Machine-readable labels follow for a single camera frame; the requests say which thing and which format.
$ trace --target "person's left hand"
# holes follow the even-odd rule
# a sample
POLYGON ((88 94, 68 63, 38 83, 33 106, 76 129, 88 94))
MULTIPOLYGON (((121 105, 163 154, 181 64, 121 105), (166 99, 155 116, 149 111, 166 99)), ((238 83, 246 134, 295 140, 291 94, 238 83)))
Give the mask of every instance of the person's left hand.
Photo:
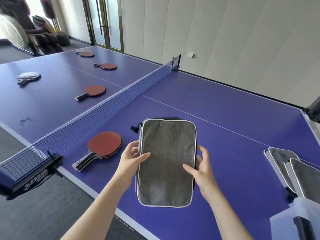
POLYGON ((118 169, 115 172, 113 179, 116 180, 123 190, 130 187, 132 177, 136 173, 140 163, 150 157, 150 152, 138 156, 139 141, 130 142, 121 155, 118 169))

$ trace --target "black zipper pull tab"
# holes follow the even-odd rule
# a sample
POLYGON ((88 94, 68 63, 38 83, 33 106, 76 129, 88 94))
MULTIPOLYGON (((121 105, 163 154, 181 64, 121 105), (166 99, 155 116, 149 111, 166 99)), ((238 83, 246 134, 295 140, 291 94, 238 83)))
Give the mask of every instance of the black zipper pull tab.
POLYGON ((139 125, 142 126, 142 123, 139 123, 137 127, 131 126, 130 130, 134 131, 136 134, 139 132, 139 125))

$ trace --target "door frame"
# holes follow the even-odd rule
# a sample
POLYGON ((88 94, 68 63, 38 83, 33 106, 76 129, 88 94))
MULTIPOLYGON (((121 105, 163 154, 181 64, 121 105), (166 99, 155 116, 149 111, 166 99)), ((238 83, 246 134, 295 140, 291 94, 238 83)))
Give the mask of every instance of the door frame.
POLYGON ((101 28, 103 29, 103 34, 104 34, 106 45, 99 44, 96 42, 95 37, 94 37, 94 28, 93 28, 93 23, 92 23, 92 19, 91 19, 89 1, 82 0, 84 12, 85 12, 85 17, 86 17, 86 21, 87 21, 87 26, 89 29, 91 45, 97 45, 97 46, 100 46, 102 48, 106 48, 106 49, 109 49, 112 51, 124 53, 124 34, 123 34, 123 23, 122 23, 122 3, 121 3, 121 0, 118 0, 118 15, 119 15, 119 30, 120 30, 121 49, 117 49, 117 48, 110 46, 106 0, 97 0, 97 1, 100 4, 100 10, 98 10, 98 12, 102 17, 101 28))

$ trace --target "gray carpet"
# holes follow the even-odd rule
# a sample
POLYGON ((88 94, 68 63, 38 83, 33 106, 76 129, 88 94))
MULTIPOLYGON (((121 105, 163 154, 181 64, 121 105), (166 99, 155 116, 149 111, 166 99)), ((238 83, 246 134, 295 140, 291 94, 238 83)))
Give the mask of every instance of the gray carpet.
MULTIPOLYGON (((73 49, 88 46, 77 40, 71 42, 73 49)), ((12 46, 0 46, 1 64, 29 58, 32 56, 12 46)), ((0 127, 0 162, 24 147, 0 127)), ((92 202, 93 198, 84 191, 57 175, 14 200, 6 201, 0 196, 0 239, 59 240, 92 202)), ((145 238, 114 217, 106 239, 145 238)))

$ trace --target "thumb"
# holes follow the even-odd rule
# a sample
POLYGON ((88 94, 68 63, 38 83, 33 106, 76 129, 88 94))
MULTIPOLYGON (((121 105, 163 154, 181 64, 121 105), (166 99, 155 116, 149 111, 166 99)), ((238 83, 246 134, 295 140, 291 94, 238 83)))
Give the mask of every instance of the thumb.
POLYGON ((192 174, 192 176, 195 176, 195 174, 198 173, 198 170, 195 170, 193 167, 190 167, 187 164, 183 164, 182 166, 188 173, 192 174))
POLYGON ((150 155, 151 155, 150 152, 144 153, 138 156, 137 158, 135 158, 135 161, 137 161, 138 163, 142 163, 143 161, 147 160, 148 157, 150 157, 150 155))

